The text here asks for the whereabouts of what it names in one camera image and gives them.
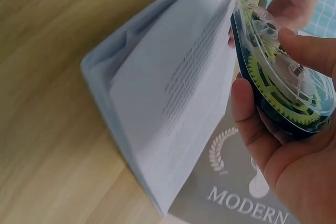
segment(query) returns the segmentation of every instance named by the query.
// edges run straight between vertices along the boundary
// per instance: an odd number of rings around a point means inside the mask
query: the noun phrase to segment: open book
[[[225,114],[235,0],[157,0],[86,55],[83,75],[122,154],[166,215]]]

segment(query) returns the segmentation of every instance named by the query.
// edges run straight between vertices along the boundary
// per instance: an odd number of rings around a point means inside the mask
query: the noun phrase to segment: blue grid mat
[[[319,0],[310,23],[302,30],[316,37],[336,38],[336,0]]]

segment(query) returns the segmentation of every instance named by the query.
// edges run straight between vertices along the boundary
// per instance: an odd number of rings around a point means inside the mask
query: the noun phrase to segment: white logo
[[[211,167],[215,172],[218,172],[219,175],[226,175],[229,172],[225,169],[225,164],[221,156],[221,151],[224,142],[230,138],[231,136],[238,133],[238,129],[232,127],[227,129],[225,132],[221,132],[211,144],[211,148],[209,150],[209,161]],[[255,161],[251,157],[251,165],[253,169],[256,171],[256,176],[250,181],[248,189],[252,197],[261,199],[264,198],[269,192],[269,186],[261,173],[261,170],[256,165]]]

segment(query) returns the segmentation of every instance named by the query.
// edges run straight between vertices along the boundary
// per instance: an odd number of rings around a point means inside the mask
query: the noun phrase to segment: laurel wreath emblem
[[[224,144],[224,141],[229,137],[238,133],[238,129],[232,127],[231,129],[227,129],[225,132],[221,132],[211,144],[211,148],[209,150],[209,161],[211,163],[211,167],[215,172],[219,172],[220,175],[228,174],[228,171],[224,169],[224,161],[222,160],[221,151]]]

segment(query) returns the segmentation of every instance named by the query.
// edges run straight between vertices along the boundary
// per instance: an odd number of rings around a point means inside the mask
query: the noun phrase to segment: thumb
[[[282,28],[279,41],[294,61],[332,77],[336,69],[336,39],[300,36],[288,28]]]

